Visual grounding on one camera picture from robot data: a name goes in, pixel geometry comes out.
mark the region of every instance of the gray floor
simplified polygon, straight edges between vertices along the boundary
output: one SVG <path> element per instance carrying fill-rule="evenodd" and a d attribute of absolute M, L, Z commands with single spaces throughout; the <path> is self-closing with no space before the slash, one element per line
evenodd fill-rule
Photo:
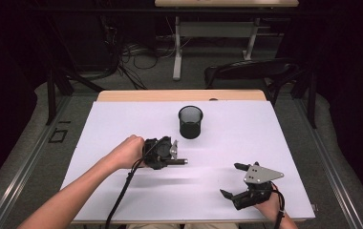
<path fill-rule="evenodd" d="M 273 56 L 278 45 L 276 41 L 278 39 L 274 37 L 259 37 L 253 57 Z M 242 40 L 191 40 L 183 48 L 181 81 L 178 82 L 172 79 L 174 59 L 170 57 L 159 59 L 156 66 L 148 70 L 139 70 L 132 61 L 135 59 L 139 67 L 148 67 L 154 59 L 146 55 L 132 58 L 126 65 L 136 71 L 149 89 L 203 89 L 205 67 L 241 60 L 245 46 Z M 96 84 L 110 90 L 133 89 L 129 80 L 118 73 L 100 79 Z M 36 90 L 38 104 L 32 120 L 0 171 L 0 228 L 15 228 L 59 190 L 96 99 L 96 94 L 81 84 L 74 82 L 74 87 L 74 96 L 58 97 L 60 113 L 50 127 L 45 126 L 48 114 L 46 85 Z M 299 223 L 299 227 L 363 228 L 363 187 L 336 144 L 329 104 L 323 97 L 317 97 L 318 129 L 315 131 L 304 119 L 303 100 L 292 100 L 287 91 L 282 92 L 275 111 L 310 201 L 317 208 L 316 219 Z M 55 128 L 67 131 L 64 142 L 50 142 Z M 264 228 L 264 225 L 242 224 L 241 227 Z M 88 225 L 88 228 L 98 228 L 98 225 Z"/>

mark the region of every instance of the black office chair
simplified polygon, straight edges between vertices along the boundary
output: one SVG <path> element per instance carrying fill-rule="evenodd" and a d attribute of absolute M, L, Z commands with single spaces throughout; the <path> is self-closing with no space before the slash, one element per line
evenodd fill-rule
<path fill-rule="evenodd" d="M 298 62 L 291 58 L 247 60 L 208 67 L 204 81 L 207 89 L 260 89 L 274 107 L 280 89 L 301 72 Z"/>

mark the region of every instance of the dark curtain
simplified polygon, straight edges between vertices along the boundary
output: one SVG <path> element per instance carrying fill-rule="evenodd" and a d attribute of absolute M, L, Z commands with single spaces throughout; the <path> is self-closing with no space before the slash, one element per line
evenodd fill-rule
<path fill-rule="evenodd" d="M 32 116 L 33 90 L 46 80 L 12 2 L 0 1 L 0 168 Z"/>
<path fill-rule="evenodd" d="M 339 147 L 363 184 L 363 1 L 302 0 L 300 9 L 343 9 L 346 21 L 331 37 L 332 46 L 320 52 L 315 69 L 317 92 L 330 102 Z M 278 56 L 310 61 L 324 42 L 330 21 L 296 19 L 291 23 Z"/>

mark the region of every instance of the table leg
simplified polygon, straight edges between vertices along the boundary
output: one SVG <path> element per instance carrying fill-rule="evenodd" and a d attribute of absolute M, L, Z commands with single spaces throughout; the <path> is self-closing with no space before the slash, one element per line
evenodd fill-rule
<path fill-rule="evenodd" d="M 254 24 L 253 24 L 253 29 L 251 30 L 249 43 L 247 44 L 246 50 L 243 51 L 244 60 L 250 60 L 251 59 L 251 55 L 252 55 L 252 52 L 253 52 L 253 46 L 255 44 L 257 31 L 259 29 L 259 24 L 260 24 L 260 18 L 256 18 L 255 21 L 254 21 Z"/>
<path fill-rule="evenodd" d="M 175 67 L 173 70 L 173 80 L 181 80 L 182 71 L 182 50 L 181 50 L 181 31 L 180 31 L 180 18 L 176 17 L 175 23 L 175 39 L 176 39 L 176 56 L 175 56 Z"/>

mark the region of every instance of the black cable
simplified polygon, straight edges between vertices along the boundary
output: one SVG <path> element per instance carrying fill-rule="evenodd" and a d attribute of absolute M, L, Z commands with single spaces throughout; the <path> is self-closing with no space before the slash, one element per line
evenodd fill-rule
<path fill-rule="evenodd" d="M 146 156 L 149 155 L 149 153 L 151 153 L 151 151 L 153 149 L 155 149 L 155 147 L 161 142 L 163 141 L 164 137 L 161 138 L 160 140 L 158 140 L 151 149 L 149 149 L 149 151 L 147 151 L 146 153 L 143 154 L 143 156 L 138 159 L 137 161 L 134 162 L 133 166 L 131 167 L 131 172 L 128 173 L 128 177 L 126 178 L 124 187 L 122 187 L 121 193 L 119 194 L 116 203 L 114 204 L 113 209 L 111 210 L 110 214 L 107 217 L 106 223 L 105 223 L 105 229 L 109 229 L 110 227 L 110 222 L 111 222 L 111 218 L 114 215 L 114 212 L 116 211 L 116 209 L 118 208 L 119 204 L 122 201 L 122 198 L 125 195 L 125 192 L 127 191 L 128 186 L 131 183 L 132 177 L 134 176 L 135 172 L 137 171 L 138 167 L 140 166 L 140 164 L 145 160 Z"/>
<path fill-rule="evenodd" d="M 276 193 L 279 196 L 280 209 L 279 209 L 279 213 L 277 214 L 276 223 L 274 224 L 274 229 L 279 229 L 280 223 L 284 217 L 285 200 L 284 200 L 283 194 L 280 193 L 278 190 L 273 190 L 272 192 Z"/>

